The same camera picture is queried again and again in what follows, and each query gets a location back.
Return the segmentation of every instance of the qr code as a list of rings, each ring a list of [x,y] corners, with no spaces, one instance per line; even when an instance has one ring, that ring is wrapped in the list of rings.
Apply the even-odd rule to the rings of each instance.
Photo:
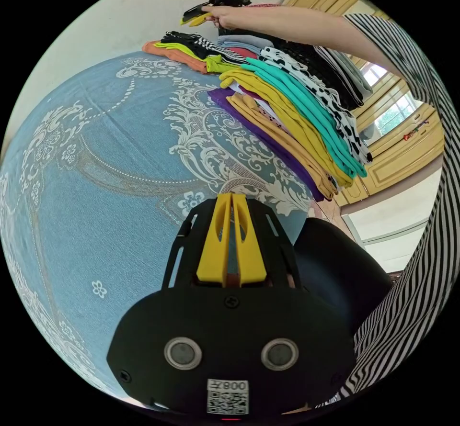
[[[248,392],[208,391],[207,412],[224,415],[247,415],[249,413]]]

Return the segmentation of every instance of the bed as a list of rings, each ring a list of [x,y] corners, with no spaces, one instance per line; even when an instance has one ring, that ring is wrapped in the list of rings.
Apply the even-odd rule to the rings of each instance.
[[[210,100],[217,87],[217,75],[142,52],[102,62],[36,106],[0,169],[1,242],[27,312],[78,375],[118,398],[105,360],[115,327],[160,288],[191,208],[244,193],[292,242],[311,208],[296,175]]]

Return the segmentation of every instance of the folded clothes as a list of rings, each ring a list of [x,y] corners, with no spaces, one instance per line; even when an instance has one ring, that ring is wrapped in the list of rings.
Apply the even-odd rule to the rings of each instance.
[[[258,94],[255,92],[251,92],[248,90],[245,90],[242,86],[240,86],[236,81],[234,81],[229,88],[235,92],[238,92],[239,94],[248,94],[251,96],[257,105],[263,109],[263,111],[270,117],[270,120],[273,121],[277,127],[283,129],[287,134],[291,135],[289,130],[283,125],[283,122],[278,118],[277,114],[273,111],[273,109],[270,107],[270,105],[265,102]]]
[[[224,47],[215,45],[200,34],[184,34],[182,32],[166,32],[161,39],[162,43],[181,43],[193,51],[199,58],[206,56],[222,56],[222,60],[229,64],[242,64],[244,57]]]
[[[231,51],[238,53],[239,55],[243,57],[252,57],[253,59],[257,59],[258,55],[256,53],[253,53],[249,49],[246,48],[237,48],[235,46],[229,46],[228,47]]]
[[[327,89],[320,80],[310,76],[306,66],[278,49],[270,47],[263,49],[259,60],[280,68],[301,83],[334,118],[336,131],[342,138],[347,140],[350,153],[363,164],[372,161],[372,156],[366,144],[359,137],[356,118],[348,110],[340,106],[340,100],[335,90]]]
[[[289,156],[293,156],[308,172],[320,193],[327,199],[332,199],[335,188],[321,166],[312,159],[311,155],[295,139],[263,117],[251,96],[235,93],[232,97],[227,97],[227,100],[245,118],[276,140],[289,153]]]
[[[238,110],[232,106],[228,98],[230,98],[234,93],[230,89],[216,89],[208,91],[212,101],[218,105],[220,108],[224,109],[229,113],[233,118],[238,120],[244,127],[246,127],[250,132],[252,132],[256,137],[258,137],[262,142],[264,142],[268,148],[278,157],[280,157],[284,163],[297,174],[298,178],[301,179],[305,185],[310,189],[313,197],[317,201],[322,201],[323,195],[319,192],[318,188],[315,185],[310,174],[305,170],[305,168],[294,158],[290,157],[288,152],[281,147],[276,140],[274,140],[270,135],[266,134],[256,125],[251,123],[244,115],[242,115]]]
[[[353,97],[356,105],[361,107],[363,105],[363,95],[358,89],[358,86],[356,86],[354,81],[351,79],[348,71],[343,66],[343,62],[340,60],[340,57],[333,53],[329,48],[324,48],[323,46],[314,46],[314,49],[336,72],[338,77],[342,80],[345,88]]]
[[[248,43],[233,42],[233,41],[221,42],[221,43],[219,43],[219,46],[222,46],[224,48],[231,48],[231,47],[245,48],[245,49],[248,49],[249,51],[252,51],[253,53],[256,53],[257,55],[259,55],[261,50],[262,50],[258,46],[250,45]]]
[[[195,59],[179,49],[158,48],[155,46],[155,43],[157,42],[153,41],[145,43],[142,47],[142,51],[149,54],[155,54],[157,56],[165,56],[171,61],[187,64],[191,69],[196,70],[197,72],[201,72],[203,74],[208,73],[206,62]]]
[[[217,56],[207,56],[204,59],[200,59],[190,48],[183,45],[182,43],[161,43],[156,42],[154,44],[157,48],[164,48],[164,49],[177,49],[182,53],[198,60],[206,63],[206,68],[208,72],[216,72],[216,73],[223,73],[227,70],[233,70],[234,68],[238,67],[235,64],[228,64],[222,60],[221,55]]]
[[[363,177],[367,176],[364,166],[350,154],[348,144],[337,134],[332,116],[298,80],[290,77],[280,68],[270,66],[263,61],[254,59],[247,59],[247,61],[248,63],[242,64],[241,68],[254,72],[291,100],[303,115],[303,121],[312,123],[321,134],[327,151],[345,174],[352,179],[357,173]]]
[[[236,81],[242,88],[258,94],[268,102],[277,117],[293,137],[311,154],[325,172],[335,178],[341,187],[350,187],[353,179],[343,172],[327,152],[321,134],[299,114],[292,102],[269,83],[255,73],[240,67],[229,70],[219,76],[221,88],[227,88]]]
[[[284,53],[308,68],[310,75],[322,81],[329,90],[338,93],[339,104],[349,111],[359,107],[355,97],[350,93],[345,81],[324,58],[317,53],[312,45],[294,42],[279,42],[276,45]]]
[[[350,59],[340,51],[329,50],[335,56],[339,62],[341,62],[342,68],[348,73],[358,90],[363,96],[363,101],[369,99],[373,94],[372,87],[369,85],[367,80],[364,78],[363,74],[358,70],[358,68],[350,61]]]
[[[254,35],[219,35],[217,43],[222,42],[240,42],[248,45],[256,46],[257,48],[265,48],[266,46],[273,46],[273,43],[266,38],[256,37]]]

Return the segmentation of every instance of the black and white striped sleeve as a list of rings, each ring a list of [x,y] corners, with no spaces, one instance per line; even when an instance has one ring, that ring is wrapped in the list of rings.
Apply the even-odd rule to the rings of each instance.
[[[345,18],[398,68],[415,98],[436,108],[444,157],[422,238],[398,282],[357,331],[357,364],[337,400],[381,380],[413,352],[442,311],[460,263],[460,121],[452,100],[427,57],[397,24],[365,14]]]

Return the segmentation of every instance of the yellow shirt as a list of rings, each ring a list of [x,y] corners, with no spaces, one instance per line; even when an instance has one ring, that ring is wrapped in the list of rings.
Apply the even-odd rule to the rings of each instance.
[[[353,184],[353,180],[336,165],[327,152],[320,133],[309,121],[305,121],[283,93],[261,80],[253,72],[242,68],[222,73],[219,79],[221,88],[228,88],[236,81],[243,88],[255,92],[267,101],[294,138],[327,173],[335,178],[340,187],[350,187]]]
[[[206,59],[200,59],[195,53],[188,48],[187,46],[183,45],[182,43],[161,43],[157,42],[154,46],[158,48],[166,48],[166,49],[178,49],[183,53],[187,54],[193,59],[197,59],[198,61],[206,62],[206,70],[208,72],[216,72],[216,73],[223,73],[229,70],[234,70],[238,65],[236,64],[228,64],[227,62],[222,61],[221,55],[216,56],[208,56]]]
[[[321,168],[321,166],[293,137],[266,119],[259,112],[257,104],[251,96],[242,96],[239,93],[235,93],[233,96],[227,97],[227,100],[248,121],[255,124],[260,130],[276,140],[285,150],[296,158],[296,160],[310,174],[321,194],[329,200],[332,199],[335,193],[335,188],[331,181],[327,178],[324,169]]]

